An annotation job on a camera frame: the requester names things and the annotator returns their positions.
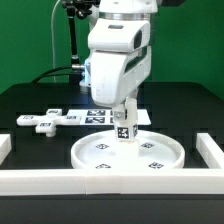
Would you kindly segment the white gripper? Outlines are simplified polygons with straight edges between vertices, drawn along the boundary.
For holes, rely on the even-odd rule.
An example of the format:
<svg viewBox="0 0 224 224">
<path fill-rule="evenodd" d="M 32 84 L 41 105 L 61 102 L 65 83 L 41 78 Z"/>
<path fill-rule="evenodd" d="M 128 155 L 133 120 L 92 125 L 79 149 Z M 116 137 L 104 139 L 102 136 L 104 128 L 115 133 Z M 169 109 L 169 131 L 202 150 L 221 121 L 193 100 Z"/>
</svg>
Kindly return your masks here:
<svg viewBox="0 0 224 224">
<path fill-rule="evenodd" d="M 120 103 L 150 73 L 149 40 L 150 23 L 147 20 L 100 18 L 88 36 L 88 46 L 92 51 L 91 95 L 97 105 L 114 107 L 116 121 L 127 119 L 127 109 Z"/>
</svg>

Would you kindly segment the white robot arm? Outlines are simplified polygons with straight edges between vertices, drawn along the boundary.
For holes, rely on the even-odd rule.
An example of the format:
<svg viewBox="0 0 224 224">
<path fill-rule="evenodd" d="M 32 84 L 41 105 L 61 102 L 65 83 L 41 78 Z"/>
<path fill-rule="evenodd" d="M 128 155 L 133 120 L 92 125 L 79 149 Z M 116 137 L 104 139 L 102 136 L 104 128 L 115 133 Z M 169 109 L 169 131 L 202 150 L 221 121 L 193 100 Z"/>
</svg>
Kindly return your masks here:
<svg viewBox="0 0 224 224">
<path fill-rule="evenodd" d="M 185 1 L 99 0 L 91 8 L 86 73 L 94 103 L 112 109 L 115 120 L 131 113 L 127 101 L 150 74 L 153 17 L 161 7 Z"/>
</svg>

